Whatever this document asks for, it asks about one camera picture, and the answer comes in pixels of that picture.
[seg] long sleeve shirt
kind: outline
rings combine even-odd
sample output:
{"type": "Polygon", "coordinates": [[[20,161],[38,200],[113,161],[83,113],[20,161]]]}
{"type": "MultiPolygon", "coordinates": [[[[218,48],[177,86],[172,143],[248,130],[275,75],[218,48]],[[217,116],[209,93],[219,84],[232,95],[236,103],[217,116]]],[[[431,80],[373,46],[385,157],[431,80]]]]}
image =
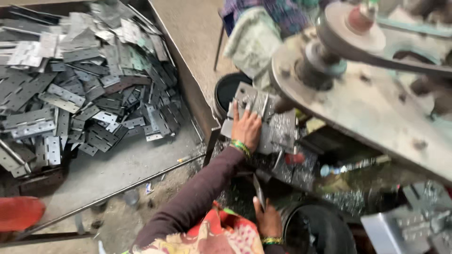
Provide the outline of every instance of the long sleeve shirt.
{"type": "MultiPolygon", "coordinates": [[[[195,226],[234,176],[234,167],[244,159],[244,154],[237,149],[225,148],[146,223],[133,245],[143,248],[157,238],[187,232],[195,226]]],[[[266,254],[284,253],[279,245],[268,245],[264,251],[266,254]]]]}

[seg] purple cloth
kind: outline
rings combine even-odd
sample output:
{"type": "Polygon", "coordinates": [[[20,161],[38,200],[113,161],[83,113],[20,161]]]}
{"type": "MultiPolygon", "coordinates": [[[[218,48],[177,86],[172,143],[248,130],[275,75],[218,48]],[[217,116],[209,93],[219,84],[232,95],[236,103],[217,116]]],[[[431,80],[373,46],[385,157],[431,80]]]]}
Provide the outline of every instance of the purple cloth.
{"type": "Polygon", "coordinates": [[[228,36],[240,14],[255,6],[263,6],[270,17],[279,25],[285,36],[302,31],[309,23],[305,13],[291,0],[225,0],[221,17],[225,24],[228,24],[228,36]],[[234,17],[234,24],[225,19],[231,14],[234,17]]]}

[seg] hand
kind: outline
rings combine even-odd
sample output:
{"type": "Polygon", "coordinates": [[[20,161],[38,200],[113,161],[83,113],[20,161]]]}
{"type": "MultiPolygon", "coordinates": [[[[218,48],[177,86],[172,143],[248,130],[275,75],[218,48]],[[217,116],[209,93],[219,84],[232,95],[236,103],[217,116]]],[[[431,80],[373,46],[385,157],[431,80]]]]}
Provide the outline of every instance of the hand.
{"type": "Polygon", "coordinates": [[[267,198],[265,212],[262,211],[257,197],[253,198],[253,203],[256,210],[257,229],[261,237],[282,237],[283,223],[281,222],[281,216],[275,207],[270,204],[270,199],[267,198]]]}
{"type": "Polygon", "coordinates": [[[231,138],[236,139],[248,147],[251,153],[256,151],[260,139],[262,119],[256,112],[245,110],[242,119],[239,117],[239,104],[234,101],[234,123],[231,138]]]}

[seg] metal rod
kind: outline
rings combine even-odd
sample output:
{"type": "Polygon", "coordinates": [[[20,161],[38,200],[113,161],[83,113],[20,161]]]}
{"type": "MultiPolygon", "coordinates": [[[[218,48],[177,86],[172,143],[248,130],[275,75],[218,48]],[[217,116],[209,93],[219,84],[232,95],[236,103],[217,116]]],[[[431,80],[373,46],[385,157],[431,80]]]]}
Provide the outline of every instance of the metal rod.
{"type": "Polygon", "coordinates": [[[113,192],[112,194],[110,194],[110,195],[108,195],[108,196],[105,196],[105,197],[103,197],[103,198],[101,198],[101,199],[98,199],[98,200],[96,200],[96,201],[94,201],[94,202],[91,202],[91,203],[89,203],[89,204],[87,204],[87,205],[84,205],[84,206],[82,206],[82,207],[80,207],[80,208],[78,208],[78,209],[75,209],[75,210],[73,210],[72,212],[69,212],[69,213],[67,213],[67,214],[65,214],[65,215],[62,215],[62,216],[60,216],[60,217],[58,217],[58,218],[56,218],[56,219],[54,219],[54,220],[48,221],[48,222],[46,222],[46,223],[44,223],[44,224],[42,224],[42,225],[39,225],[39,226],[34,227],[34,228],[31,228],[30,230],[27,230],[27,231],[25,231],[24,233],[18,235],[18,236],[16,237],[15,240],[16,240],[16,241],[17,241],[17,240],[21,240],[21,239],[23,239],[23,238],[25,238],[25,237],[27,237],[27,236],[33,234],[34,232],[37,232],[37,231],[39,231],[39,230],[42,230],[42,229],[44,229],[44,228],[46,228],[46,227],[48,227],[48,226],[51,226],[51,225],[53,225],[53,224],[55,224],[55,223],[58,223],[58,222],[60,222],[60,221],[62,221],[62,220],[64,220],[64,219],[66,219],[66,218],[69,218],[69,217],[71,217],[71,216],[73,216],[73,215],[75,215],[75,214],[77,214],[77,213],[79,213],[79,212],[81,212],[81,211],[83,211],[83,210],[86,210],[86,209],[88,209],[88,208],[90,208],[90,207],[92,207],[92,206],[95,206],[95,205],[97,205],[97,204],[100,204],[100,203],[102,203],[102,202],[105,202],[105,201],[107,201],[107,200],[113,198],[114,196],[117,196],[117,195],[119,195],[119,194],[121,194],[121,193],[124,193],[124,192],[126,192],[126,191],[128,191],[128,190],[131,190],[131,189],[136,188],[136,187],[138,187],[138,186],[140,186],[140,185],[142,185],[142,184],[145,184],[145,183],[149,182],[149,181],[152,180],[152,179],[155,179],[155,178],[160,177],[160,176],[162,176],[162,175],[164,175],[164,174],[166,174],[166,173],[169,173],[169,172],[173,171],[174,169],[179,168],[179,167],[181,167],[181,166],[183,166],[183,165],[185,165],[185,164],[188,164],[188,163],[190,163],[190,162],[192,162],[192,161],[195,161],[195,160],[197,160],[197,159],[199,159],[199,158],[201,158],[201,157],[203,157],[203,156],[205,156],[205,155],[206,155],[206,154],[201,154],[201,155],[198,155],[198,156],[196,156],[196,157],[193,157],[193,158],[191,158],[191,159],[189,159],[189,160],[187,160],[187,161],[185,161],[185,162],[179,163],[179,164],[174,165],[174,166],[172,166],[172,167],[170,167],[170,168],[167,168],[167,169],[165,169],[165,170],[163,170],[163,171],[160,171],[160,172],[158,172],[158,173],[156,173],[156,174],[154,174],[154,175],[152,175],[152,176],[150,176],[150,177],[144,178],[143,180],[138,181],[138,182],[136,182],[136,183],[134,183],[134,184],[132,184],[132,185],[129,185],[128,187],[125,187],[125,188],[120,189],[120,190],[118,190],[118,191],[116,191],[116,192],[113,192]]]}
{"type": "Polygon", "coordinates": [[[264,106],[262,107],[262,111],[260,112],[260,116],[262,117],[262,119],[264,118],[265,110],[267,109],[267,104],[268,104],[268,98],[269,97],[270,97],[270,95],[267,93],[267,96],[265,97],[264,106]]]}
{"type": "Polygon", "coordinates": [[[215,55],[215,63],[213,64],[213,71],[217,71],[218,56],[220,55],[220,48],[221,48],[221,42],[223,41],[224,31],[225,31],[225,25],[222,22],[220,39],[218,40],[217,55],[215,55]]]}
{"type": "Polygon", "coordinates": [[[94,75],[94,76],[96,76],[96,77],[100,77],[100,75],[97,74],[97,73],[94,73],[94,72],[89,71],[89,70],[85,70],[85,69],[80,68],[80,67],[77,67],[77,66],[75,66],[75,65],[72,65],[72,64],[65,64],[65,65],[67,65],[67,66],[69,66],[69,67],[71,67],[71,68],[74,68],[74,69],[76,69],[76,70],[79,70],[79,71],[84,71],[84,72],[86,72],[86,73],[88,73],[88,74],[91,74],[91,75],[94,75]]]}

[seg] bangle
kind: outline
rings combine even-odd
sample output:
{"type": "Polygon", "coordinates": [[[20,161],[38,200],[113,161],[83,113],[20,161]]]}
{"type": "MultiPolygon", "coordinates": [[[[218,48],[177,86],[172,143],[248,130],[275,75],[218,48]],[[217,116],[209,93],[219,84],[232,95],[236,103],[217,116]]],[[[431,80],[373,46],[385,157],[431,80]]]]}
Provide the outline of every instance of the bangle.
{"type": "Polygon", "coordinates": [[[246,157],[248,158],[251,157],[250,149],[244,143],[238,141],[237,139],[233,139],[231,141],[231,145],[237,147],[240,151],[242,151],[246,155],[246,157]]]}
{"type": "Polygon", "coordinates": [[[281,245],[284,243],[282,237],[262,237],[262,245],[281,245]]]}

